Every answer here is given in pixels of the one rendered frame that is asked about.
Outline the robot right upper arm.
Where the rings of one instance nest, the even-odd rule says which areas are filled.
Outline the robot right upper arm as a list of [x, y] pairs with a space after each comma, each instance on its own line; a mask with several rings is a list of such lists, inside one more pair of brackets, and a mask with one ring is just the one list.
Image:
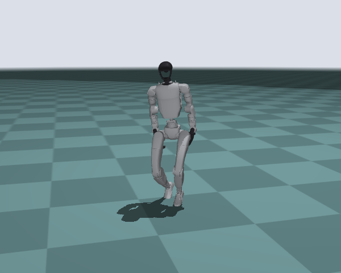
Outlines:
[[156, 89], [156, 86], [151, 86], [147, 92], [148, 102], [149, 102], [152, 114], [158, 113], [158, 107], [156, 106], [155, 89]]

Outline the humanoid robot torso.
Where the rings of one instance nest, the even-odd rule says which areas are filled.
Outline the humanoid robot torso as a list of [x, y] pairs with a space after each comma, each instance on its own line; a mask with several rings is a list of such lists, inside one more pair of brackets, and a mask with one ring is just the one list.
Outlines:
[[164, 119], [167, 120], [167, 125], [164, 127], [165, 138], [170, 140], [178, 139], [181, 126], [177, 124], [174, 118], [180, 115], [182, 109], [182, 98], [178, 82], [170, 81], [170, 85], [156, 85], [155, 93], [159, 111]]

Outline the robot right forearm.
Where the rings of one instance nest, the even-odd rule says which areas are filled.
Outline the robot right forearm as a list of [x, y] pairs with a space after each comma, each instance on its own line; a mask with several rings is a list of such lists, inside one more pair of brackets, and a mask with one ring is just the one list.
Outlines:
[[152, 132], [153, 132], [153, 129], [156, 129], [157, 131], [159, 131], [157, 115], [152, 114], [151, 108], [149, 108], [149, 114], [150, 114], [150, 119], [151, 119], [151, 124], [152, 124]]

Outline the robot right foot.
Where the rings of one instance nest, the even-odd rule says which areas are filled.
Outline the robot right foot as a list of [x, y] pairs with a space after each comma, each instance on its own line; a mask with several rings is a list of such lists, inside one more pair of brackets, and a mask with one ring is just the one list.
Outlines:
[[168, 183], [170, 184], [170, 187], [169, 187], [170, 189], [168, 189], [168, 187], [167, 189], [165, 189], [164, 198], [170, 199], [172, 197], [172, 190], [173, 190], [174, 184], [171, 181], [169, 181]]

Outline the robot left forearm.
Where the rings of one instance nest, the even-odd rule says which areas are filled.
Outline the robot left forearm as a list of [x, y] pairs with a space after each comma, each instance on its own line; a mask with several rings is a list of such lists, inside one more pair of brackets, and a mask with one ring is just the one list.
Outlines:
[[[194, 128], [194, 132], [197, 131], [197, 128], [196, 128], [196, 119], [195, 119], [195, 116], [196, 116], [196, 113], [195, 113], [195, 109], [194, 109], [194, 106], [191, 106], [190, 107], [190, 112], [188, 114], [188, 118], [189, 118], [189, 126], [190, 126], [190, 129], [191, 128]], [[189, 130], [190, 130], [189, 129]]]

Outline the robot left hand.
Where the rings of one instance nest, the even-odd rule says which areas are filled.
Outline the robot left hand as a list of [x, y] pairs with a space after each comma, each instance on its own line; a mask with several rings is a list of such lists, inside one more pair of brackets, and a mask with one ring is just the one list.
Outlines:
[[191, 144], [191, 142], [192, 142], [192, 140], [193, 140], [193, 138], [194, 138], [194, 135], [195, 135], [195, 133], [194, 133], [194, 128], [191, 128], [191, 129], [190, 129], [190, 136], [191, 136], [191, 139], [190, 139], [190, 141], [189, 141], [189, 146], [190, 146], [190, 144]]

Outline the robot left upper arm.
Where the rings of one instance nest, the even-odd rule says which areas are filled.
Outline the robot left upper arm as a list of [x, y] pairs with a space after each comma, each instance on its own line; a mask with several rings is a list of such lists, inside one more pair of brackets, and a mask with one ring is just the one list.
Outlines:
[[190, 112], [190, 107], [193, 106], [193, 100], [192, 100], [192, 95], [190, 92], [190, 88], [188, 84], [178, 84], [180, 88], [180, 92], [183, 93], [184, 100], [186, 102], [186, 106], [184, 108], [186, 113], [191, 113]]

